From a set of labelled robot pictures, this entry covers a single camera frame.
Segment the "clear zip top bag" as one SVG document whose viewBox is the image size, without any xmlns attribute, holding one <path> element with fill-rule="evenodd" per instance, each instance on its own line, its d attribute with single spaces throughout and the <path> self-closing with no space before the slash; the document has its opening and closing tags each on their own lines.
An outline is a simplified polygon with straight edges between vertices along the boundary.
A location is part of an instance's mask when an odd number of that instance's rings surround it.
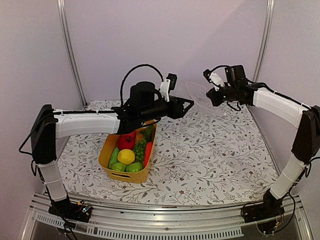
<svg viewBox="0 0 320 240">
<path fill-rule="evenodd" d="M 207 88 L 196 82 L 179 80 L 176 93 L 179 97 L 193 100 L 192 109 L 205 113 L 206 115 L 220 114 L 221 109 L 214 107 L 211 100 L 206 96 Z"/>
</svg>

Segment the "red toy tomato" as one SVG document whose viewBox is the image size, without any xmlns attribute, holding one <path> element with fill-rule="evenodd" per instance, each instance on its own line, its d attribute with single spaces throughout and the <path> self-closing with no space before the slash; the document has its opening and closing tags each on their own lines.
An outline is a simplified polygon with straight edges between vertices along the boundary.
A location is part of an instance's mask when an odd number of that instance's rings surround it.
<svg viewBox="0 0 320 240">
<path fill-rule="evenodd" d="M 117 147 L 119 148 L 119 150 L 133 150 L 133 148 L 135 147 L 136 135 L 137 134 L 135 131 L 128 134 L 122 134 L 117 142 Z"/>
</svg>

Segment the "yellow plastic basket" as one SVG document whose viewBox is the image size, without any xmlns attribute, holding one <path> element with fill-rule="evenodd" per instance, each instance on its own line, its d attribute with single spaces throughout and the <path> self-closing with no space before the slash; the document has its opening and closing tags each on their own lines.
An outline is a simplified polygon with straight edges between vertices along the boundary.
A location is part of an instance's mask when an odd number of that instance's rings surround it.
<svg viewBox="0 0 320 240">
<path fill-rule="evenodd" d="M 143 170 L 141 170 L 139 172 L 132 172 L 132 173 L 126 172 L 126 171 L 119 172 L 119 171 L 114 171 L 114 170 L 109 169 L 109 160 L 110 160 L 111 154 L 112 154 L 114 148 L 118 147 L 118 140 L 121 135 L 110 134 L 106 138 L 104 145 L 102 147 L 102 150 L 100 152 L 98 162 L 111 179 L 129 182 L 129 183 L 135 183 L 135 184 L 143 183 L 147 180 L 147 178 L 149 176 L 151 162 L 153 159 L 153 152 L 154 152 L 154 148 L 155 148 L 156 131 L 157 131 L 157 124 L 155 122 L 151 122 L 150 124 L 148 124 L 148 126 L 150 126 L 150 125 L 154 126 L 154 129 L 152 131 L 152 140 L 151 140 L 151 142 L 153 143 L 152 151 L 150 154 L 148 165 L 146 167 L 143 167 Z M 144 128 L 146 128 L 146 127 L 139 128 L 135 131 L 136 132 L 135 145 L 140 140 L 142 140 L 144 138 L 143 135 L 140 134 L 140 131 Z"/>
</svg>

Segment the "yellow toy lemon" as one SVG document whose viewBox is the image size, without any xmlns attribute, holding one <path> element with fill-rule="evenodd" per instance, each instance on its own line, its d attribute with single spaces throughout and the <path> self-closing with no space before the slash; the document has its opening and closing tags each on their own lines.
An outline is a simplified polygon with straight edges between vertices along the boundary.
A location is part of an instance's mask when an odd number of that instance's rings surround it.
<svg viewBox="0 0 320 240">
<path fill-rule="evenodd" d="M 117 160 L 124 165 L 130 165 L 134 163 L 135 159 L 135 153 L 131 149 L 122 149 L 117 155 Z"/>
</svg>

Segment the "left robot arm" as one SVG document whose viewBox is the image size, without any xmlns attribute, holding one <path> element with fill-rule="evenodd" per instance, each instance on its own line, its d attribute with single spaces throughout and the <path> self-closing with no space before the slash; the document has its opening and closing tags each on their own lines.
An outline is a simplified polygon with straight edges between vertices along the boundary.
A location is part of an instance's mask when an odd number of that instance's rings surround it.
<svg viewBox="0 0 320 240">
<path fill-rule="evenodd" d="M 146 127 L 146 122 L 158 122 L 163 117 L 173 120 L 185 116 L 194 101 L 170 96 L 147 104 L 112 107 L 106 110 L 58 110 L 44 105 L 26 137 L 31 142 L 32 160 L 38 168 L 55 209 L 63 216 L 74 213 L 74 205 L 67 199 L 60 170 L 57 165 L 56 139 L 93 133 L 129 134 Z"/>
</svg>

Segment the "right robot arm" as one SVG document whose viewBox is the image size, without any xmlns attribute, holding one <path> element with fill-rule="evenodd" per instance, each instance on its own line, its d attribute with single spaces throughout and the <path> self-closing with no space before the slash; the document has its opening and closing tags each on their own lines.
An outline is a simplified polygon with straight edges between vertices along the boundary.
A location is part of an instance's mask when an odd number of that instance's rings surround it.
<svg viewBox="0 0 320 240">
<path fill-rule="evenodd" d="M 215 85 L 206 96 L 215 107 L 236 102 L 264 110 L 295 130 L 288 161 L 276 182 L 265 193 L 259 206 L 262 218 L 269 218 L 278 210 L 278 203 L 290 189 L 299 183 L 302 175 L 308 176 L 316 153 L 320 149 L 320 108 L 297 103 L 293 99 L 271 90 L 264 83 L 243 86 Z"/>
</svg>

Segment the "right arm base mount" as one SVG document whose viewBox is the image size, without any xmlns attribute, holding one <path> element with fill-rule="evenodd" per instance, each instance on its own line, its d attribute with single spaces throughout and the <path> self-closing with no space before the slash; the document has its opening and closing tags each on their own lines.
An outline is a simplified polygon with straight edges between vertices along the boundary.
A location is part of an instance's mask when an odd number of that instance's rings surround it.
<svg viewBox="0 0 320 240">
<path fill-rule="evenodd" d="M 241 208 L 240 214 L 245 223 L 263 221 L 257 224 L 258 230 L 264 235 L 271 235 L 280 225 L 280 220 L 276 220 L 276 217 L 281 219 L 285 213 L 282 203 L 283 198 L 276 199 L 270 190 L 267 190 L 263 195 L 262 203 L 246 203 Z"/>
</svg>

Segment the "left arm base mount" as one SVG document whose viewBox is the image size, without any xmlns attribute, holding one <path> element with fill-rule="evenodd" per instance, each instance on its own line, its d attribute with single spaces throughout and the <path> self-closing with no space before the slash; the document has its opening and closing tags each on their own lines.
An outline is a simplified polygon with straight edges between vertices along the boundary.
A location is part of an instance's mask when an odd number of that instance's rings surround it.
<svg viewBox="0 0 320 240">
<path fill-rule="evenodd" d="M 91 203 L 85 203 L 83 200 L 73 203 L 67 197 L 60 201 L 52 200 L 48 212 L 62 219 L 88 223 L 91 218 L 92 207 Z"/>
</svg>

